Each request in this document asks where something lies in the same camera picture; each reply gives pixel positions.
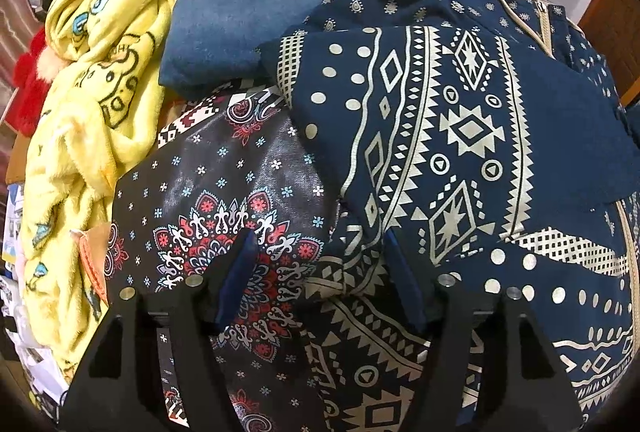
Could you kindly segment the navy patterned hooded jacket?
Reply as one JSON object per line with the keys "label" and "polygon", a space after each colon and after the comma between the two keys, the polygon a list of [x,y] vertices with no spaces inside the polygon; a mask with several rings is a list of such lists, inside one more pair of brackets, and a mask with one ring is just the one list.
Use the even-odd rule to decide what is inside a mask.
{"label": "navy patterned hooded jacket", "polygon": [[262,48],[330,238],[303,341],[334,431],[583,431],[639,356],[639,139],[536,0],[322,0]]}

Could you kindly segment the patchwork patterned bedspread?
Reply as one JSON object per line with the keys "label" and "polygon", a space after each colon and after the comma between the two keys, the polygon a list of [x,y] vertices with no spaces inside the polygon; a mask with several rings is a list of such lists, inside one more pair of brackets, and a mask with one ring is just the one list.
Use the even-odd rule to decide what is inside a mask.
{"label": "patchwork patterned bedspread", "polygon": [[213,339],[247,431],[395,431],[427,354],[386,231],[460,276],[495,226],[461,159],[491,125],[467,70],[492,0],[322,0],[195,100],[119,184],[108,289],[164,293],[243,229],[258,257]]}

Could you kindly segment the blue denim garment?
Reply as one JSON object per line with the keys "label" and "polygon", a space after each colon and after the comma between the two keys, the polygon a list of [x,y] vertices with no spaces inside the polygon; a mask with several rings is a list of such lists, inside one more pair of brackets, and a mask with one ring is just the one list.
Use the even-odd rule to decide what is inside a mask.
{"label": "blue denim garment", "polygon": [[322,0],[177,0],[160,84],[186,100],[201,100],[236,78],[257,78],[258,48],[303,23]]}

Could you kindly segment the yellow cartoon fleece blanket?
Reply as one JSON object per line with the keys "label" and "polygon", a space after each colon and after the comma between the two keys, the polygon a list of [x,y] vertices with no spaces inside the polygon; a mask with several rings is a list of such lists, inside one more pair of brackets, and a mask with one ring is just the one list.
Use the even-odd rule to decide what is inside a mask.
{"label": "yellow cartoon fleece blanket", "polygon": [[107,223],[117,181],[149,155],[165,90],[160,57],[177,0],[53,0],[47,47],[63,60],[30,139],[20,240],[30,330],[72,378],[107,307],[77,231]]}

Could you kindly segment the red plush item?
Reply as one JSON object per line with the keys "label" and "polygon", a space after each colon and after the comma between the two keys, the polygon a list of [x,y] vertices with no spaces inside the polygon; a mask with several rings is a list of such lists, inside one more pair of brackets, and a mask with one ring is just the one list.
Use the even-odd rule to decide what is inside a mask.
{"label": "red plush item", "polygon": [[46,35],[41,27],[29,42],[28,49],[17,59],[13,70],[14,94],[4,121],[24,137],[32,137],[35,133],[51,85],[51,81],[41,78],[37,72],[37,64],[45,48]]}

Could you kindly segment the wooden wardrobe with door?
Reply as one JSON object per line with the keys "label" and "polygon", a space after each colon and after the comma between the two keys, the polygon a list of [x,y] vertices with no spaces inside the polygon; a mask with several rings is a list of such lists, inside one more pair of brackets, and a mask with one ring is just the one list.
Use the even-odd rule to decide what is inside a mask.
{"label": "wooden wardrobe with door", "polygon": [[591,0],[579,26],[611,68],[625,107],[639,99],[639,0]]}

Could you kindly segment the striped red-gold curtain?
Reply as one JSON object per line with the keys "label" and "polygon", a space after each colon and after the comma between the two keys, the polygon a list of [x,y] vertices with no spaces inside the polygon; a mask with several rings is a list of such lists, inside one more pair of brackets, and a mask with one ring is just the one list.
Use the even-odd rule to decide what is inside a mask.
{"label": "striped red-gold curtain", "polygon": [[13,92],[13,70],[17,59],[29,48],[41,27],[28,0],[1,0],[1,105]]}

